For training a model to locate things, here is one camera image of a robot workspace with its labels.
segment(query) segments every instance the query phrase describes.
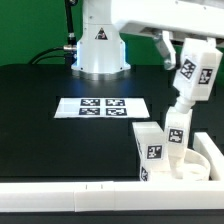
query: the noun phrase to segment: green background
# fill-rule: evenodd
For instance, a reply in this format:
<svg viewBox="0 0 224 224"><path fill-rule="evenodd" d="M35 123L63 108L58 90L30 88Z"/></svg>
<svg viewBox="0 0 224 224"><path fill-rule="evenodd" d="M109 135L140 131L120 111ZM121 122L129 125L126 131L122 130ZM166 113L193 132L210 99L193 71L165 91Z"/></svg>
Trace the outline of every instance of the green background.
<svg viewBox="0 0 224 224"><path fill-rule="evenodd" d="M74 29L82 36L82 0L72 8ZM131 65L161 65L163 60L151 38L121 34ZM1 0L0 65L27 63L37 53L67 43L64 0ZM63 63L48 59L42 63ZM224 60L217 81L224 85Z"/></svg>

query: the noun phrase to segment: printed marker sheet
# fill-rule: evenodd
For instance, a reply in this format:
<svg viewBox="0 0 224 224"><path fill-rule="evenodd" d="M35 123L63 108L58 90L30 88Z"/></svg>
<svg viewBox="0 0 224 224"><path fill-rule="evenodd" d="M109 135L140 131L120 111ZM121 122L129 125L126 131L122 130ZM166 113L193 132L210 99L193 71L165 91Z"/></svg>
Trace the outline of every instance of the printed marker sheet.
<svg viewBox="0 0 224 224"><path fill-rule="evenodd" d="M142 98L61 98L54 118L148 118Z"/></svg>

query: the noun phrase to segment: black cable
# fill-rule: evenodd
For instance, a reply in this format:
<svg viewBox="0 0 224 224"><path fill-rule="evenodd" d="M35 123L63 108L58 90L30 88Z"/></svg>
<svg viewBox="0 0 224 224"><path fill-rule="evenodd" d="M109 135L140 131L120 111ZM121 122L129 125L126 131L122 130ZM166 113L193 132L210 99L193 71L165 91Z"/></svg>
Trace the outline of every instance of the black cable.
<svg viewBox="0 0 224 224"><path fill-rule="evenodd" d="M48 54L48 53L51 53L51 52L54 52L54 51L61 51L61 50L64 50L63 47L55 47L55 48L50 48L46 51L43 51L39 54L37 54L35 57L33 57L29 62L28 64L33 64L38 58L40 58L41 56L45 55L45 54Z"/></svg>
<svg viewBox="0 0 224 224"><path fill-rule="evenodd" d="M33 64L38 64L38 62L48 59L48 58L64 58L64 56L60 56L60 55L50 55L50 56L46 56L46 57L42 57L37 59Z"/></svg>
<svg viewBox="0 0 224 224"><path fill-rule="evenodd" d="M68 29L68 45L76 45L76 37L73 28L73 19L72 19L72 6L77 5L78 1L76 0L64 0L65 1L65 12L66 12L66 22Z"/></svg>

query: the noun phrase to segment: black-and-white pattern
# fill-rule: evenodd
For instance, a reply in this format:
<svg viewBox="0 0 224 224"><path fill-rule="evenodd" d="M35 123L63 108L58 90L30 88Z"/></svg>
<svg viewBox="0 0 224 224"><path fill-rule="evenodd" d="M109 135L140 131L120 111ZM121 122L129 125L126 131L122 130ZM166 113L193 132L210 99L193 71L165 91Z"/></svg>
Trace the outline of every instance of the black-and-white pattern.
<svg viewBox="0 0 224 224"><path fill-rule="evenodd" d="M126 108L106 108L107 116L127 116Z"/></svg>
<svg viewBox="0 0 224 224"><path fill-rule="evenodd" d="M199 84L208 85L209 81L211 80L212 73L213 73L213 69L203 69L201 72Z"/></svg>
<svg viewBox="0 0 224 224"><path fill-rule="evenodd" d="M170 128L168 141L181 144L183 143L183 136L184 136L183 130Z"/></svg>
<svg viewBox="0 0 224 224"><path fill-rule="evenodd" d="M108 107L111 107L111 106L123 107L123 106L125 106L125 101L118 100L118 99L106 99L106 106L108 106Z"/></svg>
<svg viewBox="0 0 224 224"><path fill-rule="evenodd" d="M162 158L162 145L148 146L147 159L161 159Z"/></svg>
<svg viewBox="0 0 224 224"><path fill-rule="evenodd" d="M149 174L148 174L148 172L146 171L146 169L145 169L144 167L141 167L140 178L141 178L143 181L148 181Z"/></svg>
<svg viewBox="0 0 224 224"><path fill-rule="evenodd" d="M196 69L196 65L193 62L191 62L190 60L186 59L183 67L181 68L180 73L187 79L191 79L192 74L194 73L195 69Z"/></svg>
<svg viewBox="0 0 224 224"><path fill-rule="evenodd" d="M80 108L79 115L100 115L100 108Z"/></svg>
<svg viewBox="0 0 224 224"><path fill-rule="evenodd" d="M81 99L81 106L100 106L100 99Z"/></svg>

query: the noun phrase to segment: black table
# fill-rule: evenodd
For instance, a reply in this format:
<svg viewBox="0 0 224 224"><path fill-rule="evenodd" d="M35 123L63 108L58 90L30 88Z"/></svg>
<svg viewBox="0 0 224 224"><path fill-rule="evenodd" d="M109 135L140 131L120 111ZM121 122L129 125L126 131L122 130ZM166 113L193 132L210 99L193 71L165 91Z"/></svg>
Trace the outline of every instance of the black table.
<svg viewBox="0 0 224 224"><path fill-rule="evenodd" d="M174 72L134 66L112 81L78 79L63 65L0 67L0 181L138 180L133 121L157 121L176 102ZM54 119L62 97L144 98L150 119ZM224 152L224 88L197 102L193 134L206 131ZM224 211L1 214L0 223L223 223Z"/></svg>

